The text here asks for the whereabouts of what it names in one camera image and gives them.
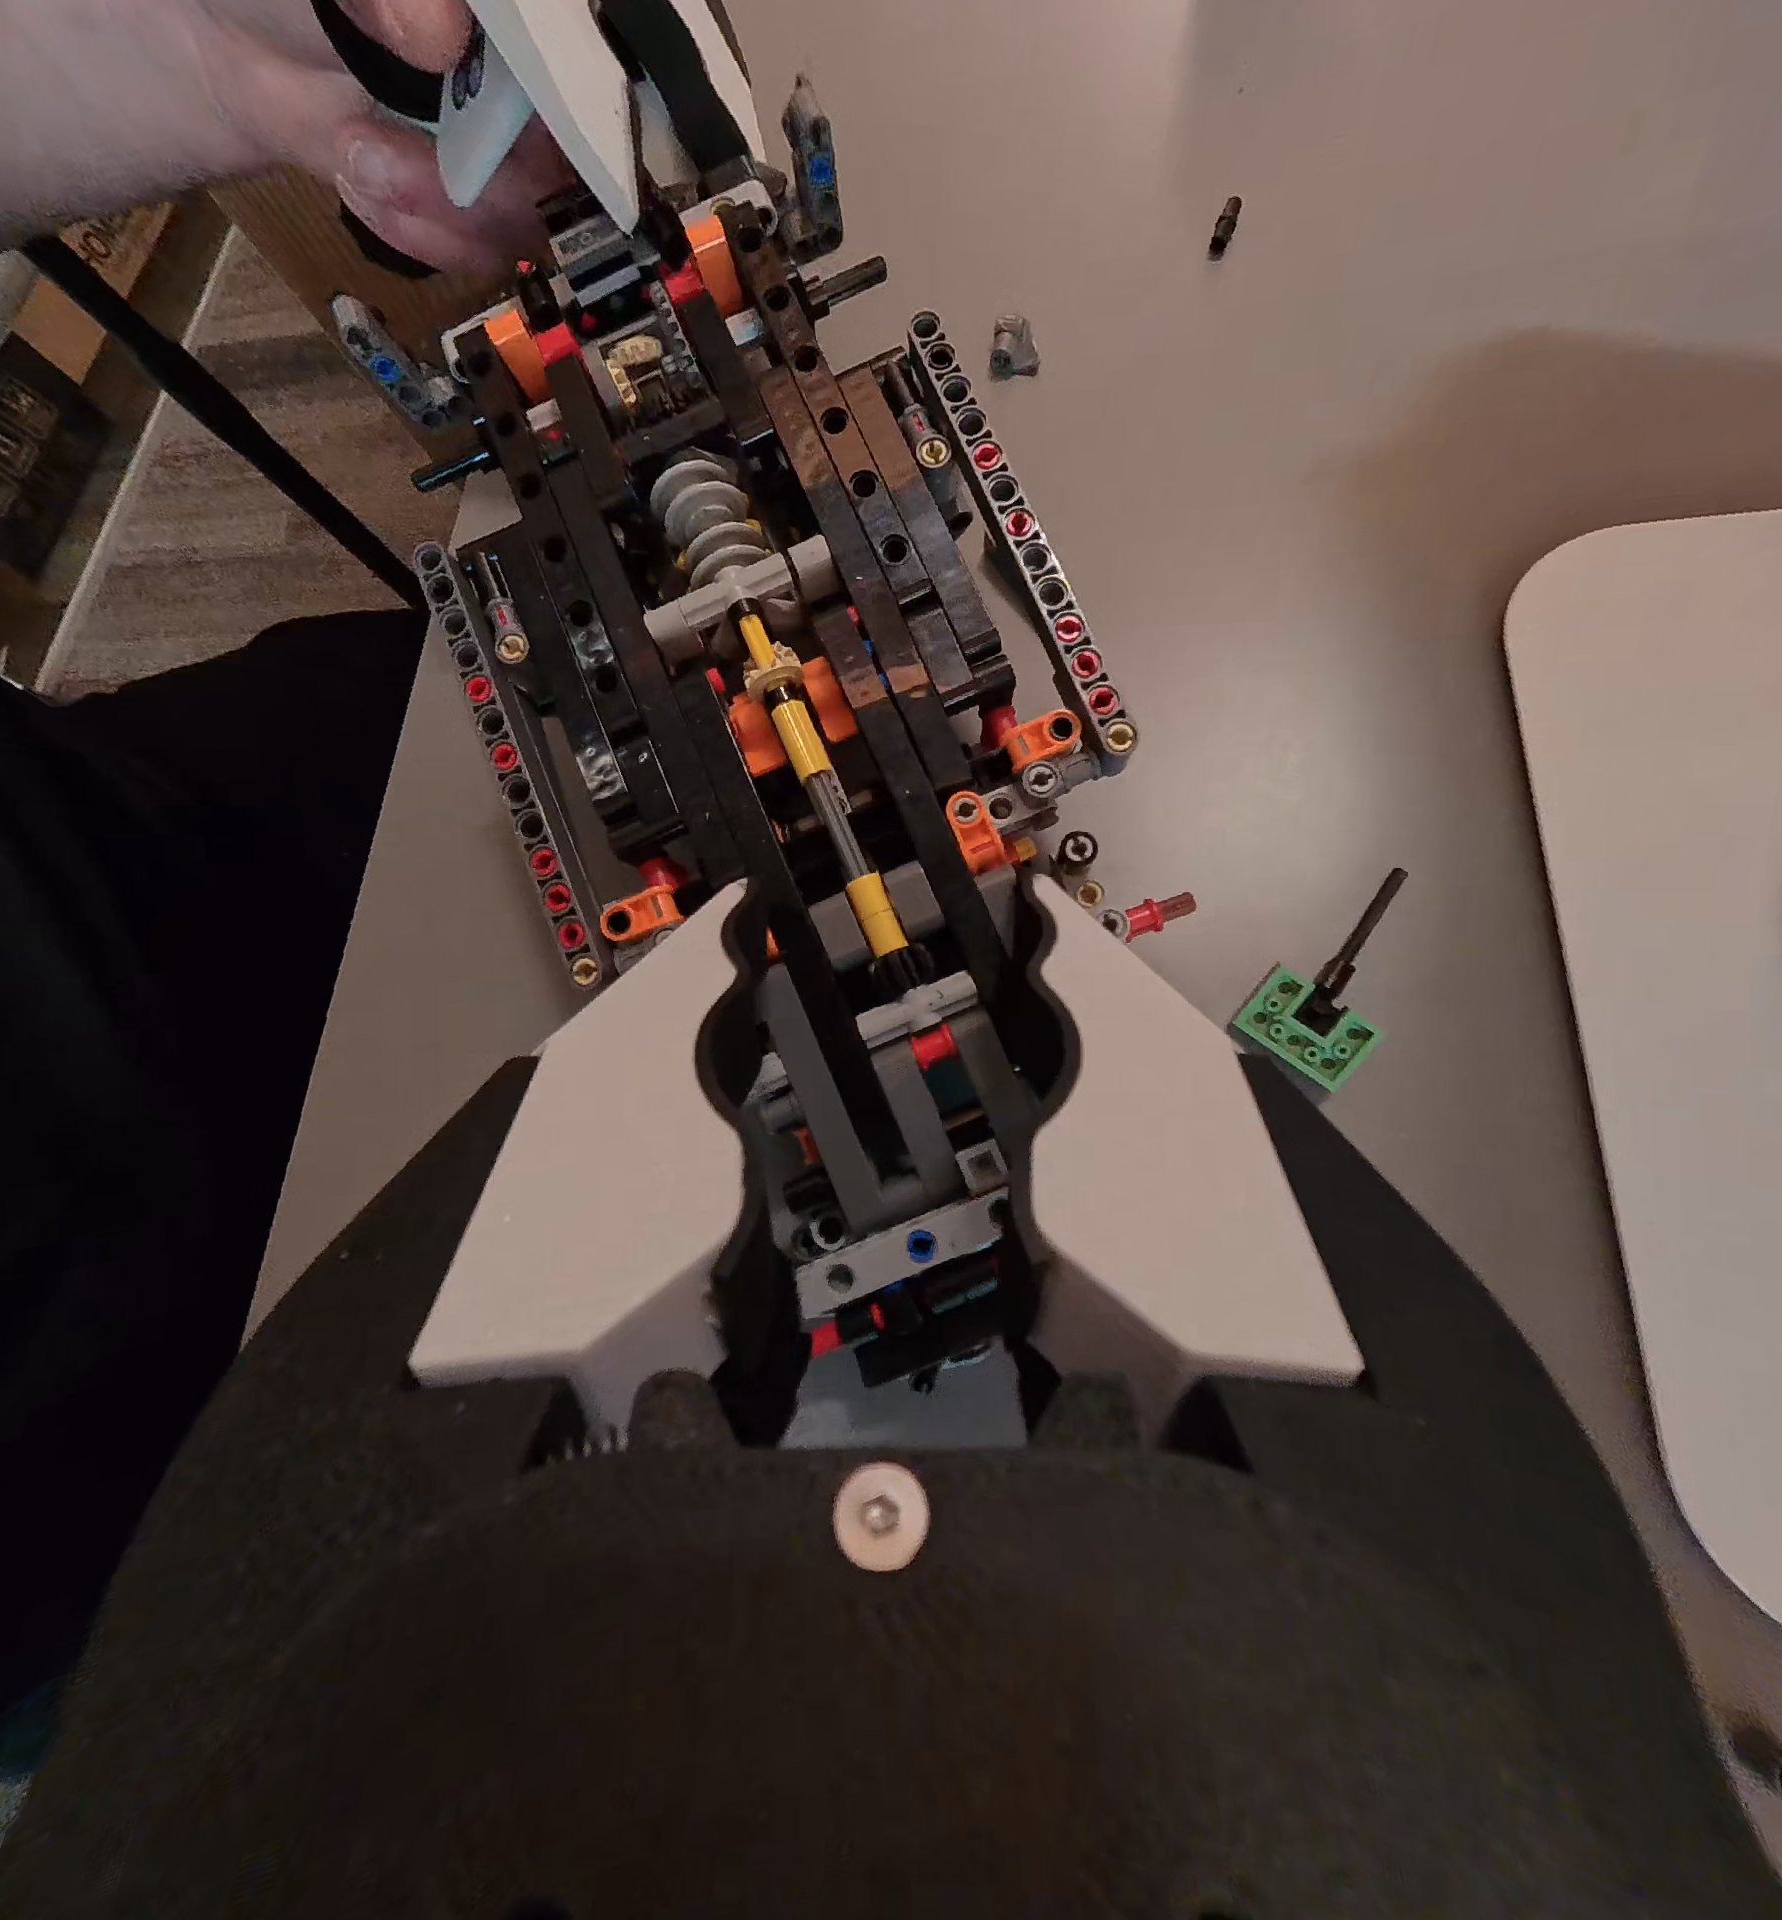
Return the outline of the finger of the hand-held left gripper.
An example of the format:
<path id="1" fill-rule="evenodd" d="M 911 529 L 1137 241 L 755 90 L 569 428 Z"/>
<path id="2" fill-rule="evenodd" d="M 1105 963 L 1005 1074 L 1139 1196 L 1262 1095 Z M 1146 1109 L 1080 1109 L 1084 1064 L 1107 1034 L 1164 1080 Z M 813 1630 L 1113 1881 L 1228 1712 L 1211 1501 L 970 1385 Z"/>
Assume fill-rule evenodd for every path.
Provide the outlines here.
<path id="1" fill-rule="evenodd" d="M 761 160 L 740 49 L 713 4 L 595 4 L 621 58 L 643 160 Z"/>
<path id="2" fill-rule="evenodd" d="M 470 4 L 465 48 L 465 203 L 539 118 L 624 232 L 640 226 L 630 82 L 591 4 Z"/>

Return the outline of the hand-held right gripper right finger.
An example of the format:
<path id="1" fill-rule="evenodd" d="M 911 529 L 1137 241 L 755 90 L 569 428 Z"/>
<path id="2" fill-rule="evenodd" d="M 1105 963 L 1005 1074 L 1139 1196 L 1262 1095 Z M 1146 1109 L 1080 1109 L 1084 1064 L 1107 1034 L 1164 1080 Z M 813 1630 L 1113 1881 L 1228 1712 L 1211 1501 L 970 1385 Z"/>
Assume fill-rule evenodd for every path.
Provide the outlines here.
<path id="1" fill-rule="evenodd" d="M 1200 1381 L 1356 1387 L 1336 1301 L 1235 1044 L 1057 885 L 1029 882 L 1029 980 L 1067 1032 L 1026 1213 L 1048 1272 L 1032 1349 L 1117 1373 L 1139 1430 Z"/>

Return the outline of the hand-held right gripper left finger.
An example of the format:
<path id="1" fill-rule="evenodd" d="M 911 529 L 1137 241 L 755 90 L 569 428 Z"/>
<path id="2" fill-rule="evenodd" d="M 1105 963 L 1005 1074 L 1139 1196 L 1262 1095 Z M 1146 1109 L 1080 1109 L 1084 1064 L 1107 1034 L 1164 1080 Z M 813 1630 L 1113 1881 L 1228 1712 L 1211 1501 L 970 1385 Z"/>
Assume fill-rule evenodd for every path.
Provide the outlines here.
<path id="1" fill-rule="evenodd" d="M 771 1233 L 740 1110 L 761 959 L 761 901 L 730 882 L 539 1044 L 409 1351 L 419 1387 L 556 1381 L 624 1429 L 654 1373 L 758 1373 Z"/>

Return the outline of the lego car model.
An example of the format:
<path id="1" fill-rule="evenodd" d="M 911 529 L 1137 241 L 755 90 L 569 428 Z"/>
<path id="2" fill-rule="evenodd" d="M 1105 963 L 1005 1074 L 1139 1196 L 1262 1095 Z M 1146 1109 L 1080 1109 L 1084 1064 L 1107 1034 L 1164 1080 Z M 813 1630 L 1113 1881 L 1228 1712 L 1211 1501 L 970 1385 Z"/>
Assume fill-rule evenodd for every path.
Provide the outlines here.
<path id="1" fill-rule="evenodd" d="M 771 1273 L 811 1360 L 925 1390 L 1039 1301 L 1018 903 L 1139 729 L 941 318 L 825 356 L 884 261 L 813 273 L 843 210 L 805 74 L 780 137 L 788 174 L 637 149 L 630 232 L 580 179 L 539 203 L 549 261 L 428 381 L 481 449 L 413 478 L 519 514 L 413 573 L 580 993 L 761 901 Z"/>

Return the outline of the person's left forearm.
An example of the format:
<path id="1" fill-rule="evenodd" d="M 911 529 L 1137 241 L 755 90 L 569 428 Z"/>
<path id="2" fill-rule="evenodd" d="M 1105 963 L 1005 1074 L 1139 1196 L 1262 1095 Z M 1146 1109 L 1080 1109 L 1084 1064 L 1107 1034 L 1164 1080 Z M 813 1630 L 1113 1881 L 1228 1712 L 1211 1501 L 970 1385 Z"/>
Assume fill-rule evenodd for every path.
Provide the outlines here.
<path id="1" fill-rule="evenodd" d="M 347 105 L 312 4 L 0 4 L 0 255 L 259 174 Z"/>

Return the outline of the green lego block black axle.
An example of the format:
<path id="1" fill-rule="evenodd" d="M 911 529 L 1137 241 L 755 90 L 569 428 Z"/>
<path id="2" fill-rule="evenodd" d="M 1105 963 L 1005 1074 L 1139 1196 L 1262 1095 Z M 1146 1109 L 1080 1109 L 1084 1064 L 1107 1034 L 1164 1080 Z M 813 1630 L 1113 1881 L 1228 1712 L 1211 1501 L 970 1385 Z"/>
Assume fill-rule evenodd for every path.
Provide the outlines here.
<path id="1" fill-rule="evenodd" d="M 1272 966 L 1228 1019 L 1238 1050 L 1272 1061 L 1316 1101 L 1328 1101 L 1385 1041 L 1385 1028 L 1349 1003 L 1359 958 L 1398 896 L 1407 868 L 1389 868 L 1340 948 L 1316 968 Z"/>

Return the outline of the person's left hand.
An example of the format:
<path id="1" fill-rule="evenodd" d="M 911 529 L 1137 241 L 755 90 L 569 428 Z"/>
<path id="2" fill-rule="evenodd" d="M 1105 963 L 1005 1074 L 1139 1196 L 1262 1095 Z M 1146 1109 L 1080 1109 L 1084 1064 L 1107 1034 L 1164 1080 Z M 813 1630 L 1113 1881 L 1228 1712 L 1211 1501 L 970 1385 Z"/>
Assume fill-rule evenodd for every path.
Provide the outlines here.
<path id="1" fill-rule="evenodd" d="M 173 69 L 163 111 L 180 166 L 201 181 L 305 171 L 376 238 L 438 271 L 543 250 L 539 203 L 572 185 L 543 121 L 530 115 L 477 200 L 456 203 L 435 137 L 372 102 L 326 17 L 423 72 L 446 72 L 470 33 L 462 4 L 154 4 L 144 41 Z"/>

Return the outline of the white book stand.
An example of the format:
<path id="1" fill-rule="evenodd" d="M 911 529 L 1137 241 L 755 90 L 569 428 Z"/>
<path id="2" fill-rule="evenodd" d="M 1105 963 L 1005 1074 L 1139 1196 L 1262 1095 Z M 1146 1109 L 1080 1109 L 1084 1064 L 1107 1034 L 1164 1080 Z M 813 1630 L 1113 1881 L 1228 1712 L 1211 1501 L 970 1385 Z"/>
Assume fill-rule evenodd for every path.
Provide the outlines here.
<path id="1" fill-rule="evenodd" d="M 1577 537 L 1502 647 L 1657 1448 L 1782 1624 L 1782 513 Z"/>

